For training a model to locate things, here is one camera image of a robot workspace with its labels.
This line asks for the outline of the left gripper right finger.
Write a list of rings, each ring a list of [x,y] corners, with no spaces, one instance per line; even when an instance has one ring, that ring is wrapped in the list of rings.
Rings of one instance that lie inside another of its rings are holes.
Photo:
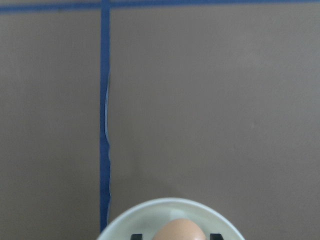
[[[223,240],[223,236],[220,233],[211,233],[209,235],[210,240]]]

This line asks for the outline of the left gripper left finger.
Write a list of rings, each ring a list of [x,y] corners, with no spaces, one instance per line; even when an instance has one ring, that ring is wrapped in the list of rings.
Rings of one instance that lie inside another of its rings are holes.
[[[143,240],[143,234],[142,233],[135,233],[131,235],[131,240]]]

